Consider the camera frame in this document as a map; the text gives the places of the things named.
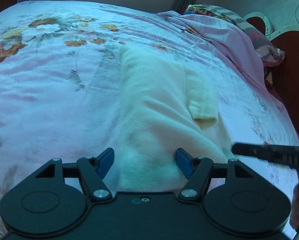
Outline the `person's right hand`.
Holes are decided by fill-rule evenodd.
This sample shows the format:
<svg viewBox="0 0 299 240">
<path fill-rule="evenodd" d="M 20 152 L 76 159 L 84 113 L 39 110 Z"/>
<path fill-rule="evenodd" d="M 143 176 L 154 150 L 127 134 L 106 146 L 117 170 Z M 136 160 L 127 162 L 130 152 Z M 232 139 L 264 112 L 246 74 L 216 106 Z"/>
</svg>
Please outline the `person's right hand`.
<svg viewBox="0 0 299 240">
<path fill-rule="evenodd" d="M 293 191 L 291 203 L 290 226 L 297 230 L 299 228 L 299 185 L 297 184 Z"/>
</svg>

